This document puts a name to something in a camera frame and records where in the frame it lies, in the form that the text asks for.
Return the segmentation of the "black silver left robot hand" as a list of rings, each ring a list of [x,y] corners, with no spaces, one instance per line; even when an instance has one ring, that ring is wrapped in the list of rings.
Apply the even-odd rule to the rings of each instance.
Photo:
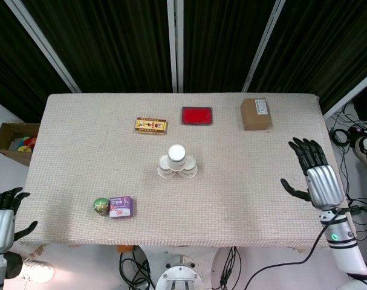
[[[38,221],[33,221],[27,228],[15,232],[19,206],[24,198],[30,196],[22,190],[22,187],[16,187],[0,193],[0,254],[6,253],[15,241],[29,235],[38,225]]]

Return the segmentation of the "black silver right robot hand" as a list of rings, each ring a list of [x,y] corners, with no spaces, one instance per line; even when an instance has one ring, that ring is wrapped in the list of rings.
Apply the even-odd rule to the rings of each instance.
[[[338,207],[344,200],[337,175],[328,164],[322,147],[314,140],[293,138],[288,145],[294,150],[307,182],[307,191],[295,190],[284,178],[281,184],[295,198],[312,203],[321,211]]]

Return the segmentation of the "white paper cup blue stripe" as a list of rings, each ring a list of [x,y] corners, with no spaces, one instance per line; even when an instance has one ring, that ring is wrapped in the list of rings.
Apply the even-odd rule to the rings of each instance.
[[[178,172],[183,178],[193,178],[198,172],[198,166],[196,158],[193,156],[187,156],[184,168]]]
[[[181,171],[186,163],[186,150],[180,144],[171,145],[167,151],[167,164],[173,171]]]
[[[169,168],[167,155],[163,155],[159,159],[157,172],[162,178],[165,179],[172,178],[175,175],[175,172]]]

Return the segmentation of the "round white robot base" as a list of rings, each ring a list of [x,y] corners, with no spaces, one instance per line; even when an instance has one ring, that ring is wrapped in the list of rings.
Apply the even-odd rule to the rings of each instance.
[[[164,263],[155,290],[204,290],[196,262],[188,256],[173,255]]]

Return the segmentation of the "black and white sneaker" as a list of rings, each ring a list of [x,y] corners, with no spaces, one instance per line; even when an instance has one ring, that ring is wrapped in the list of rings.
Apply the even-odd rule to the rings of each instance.
[[[348,133],[350,146],[367,168],[367,129],[353,126],[348,129]]]

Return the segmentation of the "open cardboard bin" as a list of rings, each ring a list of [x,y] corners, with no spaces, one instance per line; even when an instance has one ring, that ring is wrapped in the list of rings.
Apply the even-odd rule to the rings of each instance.
[[[3,123],[0,127],[0,153],[25,166],[30,165],[32,152],[10,151],[8,148],[15,138],[37,137],[39,123]]]

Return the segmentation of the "colourful toy pieces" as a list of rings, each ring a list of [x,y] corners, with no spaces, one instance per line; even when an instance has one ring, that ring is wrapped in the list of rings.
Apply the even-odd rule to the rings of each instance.
[[[36,144],[36,137],[15,138],[9,146],[10,151],[32,152]]]

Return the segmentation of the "beige woven tablecloth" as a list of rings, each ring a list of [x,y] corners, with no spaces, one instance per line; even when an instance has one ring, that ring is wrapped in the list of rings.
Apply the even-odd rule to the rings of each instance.
[[[272,126],[246,131],[240,107],[247,94],[52,94],[31,157],[16,218],[21,230],[38,221],[26,243],[259,246],[306,248],[319,211],[290,196],[286,179],[306,190],[288,143],[317,141],[336,166],[313,94],[264,94]],[[211,107],[210,126],[181,123],[182,107]],[[135,131],[138,117],[167,120],[165,135]],[[162,178],[158,162],[180,144],[198,172]],[[93,210],[100,197],[130,196],[133,215]]]

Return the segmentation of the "brown cardboard box white label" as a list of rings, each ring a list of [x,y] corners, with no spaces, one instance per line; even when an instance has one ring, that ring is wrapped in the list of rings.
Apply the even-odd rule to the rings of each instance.
[[[245,98],[241,104],[245,131],[267,130],[272,126],[270,110],[264,98]]]

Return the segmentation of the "green gold patterned ball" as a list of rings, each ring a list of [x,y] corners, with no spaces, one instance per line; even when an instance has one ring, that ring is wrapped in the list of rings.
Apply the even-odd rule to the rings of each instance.
[[[109,215],[110,200],[108,198],[100,197],[93,202],[93,210],[101,216]]]

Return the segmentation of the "purple tissue pack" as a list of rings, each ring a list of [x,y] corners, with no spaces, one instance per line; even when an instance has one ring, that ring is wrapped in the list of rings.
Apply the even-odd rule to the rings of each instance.
[[[133,215],[133,200],[130,196],[111,198],[109,200],[110,218],[131,218]]]

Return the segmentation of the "red ink pad black case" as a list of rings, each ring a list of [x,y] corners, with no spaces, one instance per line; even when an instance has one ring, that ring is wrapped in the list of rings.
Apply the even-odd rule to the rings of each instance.
[[[213,123],[211,107],[190,107],[181,109],[181,123],[190,126],[210,126]]]

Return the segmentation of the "yellow printed flat box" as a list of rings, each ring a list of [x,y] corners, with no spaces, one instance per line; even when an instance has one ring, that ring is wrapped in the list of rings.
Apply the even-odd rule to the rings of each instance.
[[[138,117],[135,122],[135,131],[140,134],[165,135],[167,126],[167,120]]]

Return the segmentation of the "dark green curtain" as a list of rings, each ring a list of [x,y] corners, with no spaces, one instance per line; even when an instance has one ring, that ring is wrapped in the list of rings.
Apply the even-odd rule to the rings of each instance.
[[[166,0],[22,0],[84,93],[172,92]],[[184,0],[184,92],[241,92],[275,0]],[[367,76],[367,0],[287,0],[248,92],[316,94]],[[0,0],[0,104],[40,121],[71,93]]]

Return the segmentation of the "grey aluminium frame post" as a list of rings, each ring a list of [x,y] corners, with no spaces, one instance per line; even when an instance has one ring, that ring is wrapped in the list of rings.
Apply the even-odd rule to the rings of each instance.
[[[241,92],[246,93],[250,87],[250,84],[253,80],[253,76],[255,74],[255,71],[259,65],[259,62],[262,58],[262,55],[267,47],[268,41],[271,38],[272,32],[276,26],[276,23],[281,15],[282,9],[285,5],[287,0],[275,0],[273,8],[271,10],[271,13],[269,15],[267,24],[265,26],[264,32],[262,34],[261,40],[259,42],[259,45],[256,49],[254,58],[252,60],[252,63],[250,65],[249,71],[247,73],[247,77],[245,78],[244,85],[242,87]]]
[[[184,92],[184,0],[166,0],[172,92]]]
[[[40,49],[42,54],[48,60],[53,69],[57,72],[59,77],[62,79],[64,84],[72,93],[81,93],[81,89],[68,71],[66,66],[63,64],[59,55],[52,47],[43,31],[40,29],[22,0],[3,0],[7,7],[14,14],[19,23],[23,26],[33,42]]]
[[[361,93],[367,87],[367,76],[358,83],[353,89],[351,89],[343,98],[341,98],[337,103],[335,103],[326,113],[323,114],[324,120],[327,120],[335,112],[340,110],[344,105],[350,102],[355,96]]]

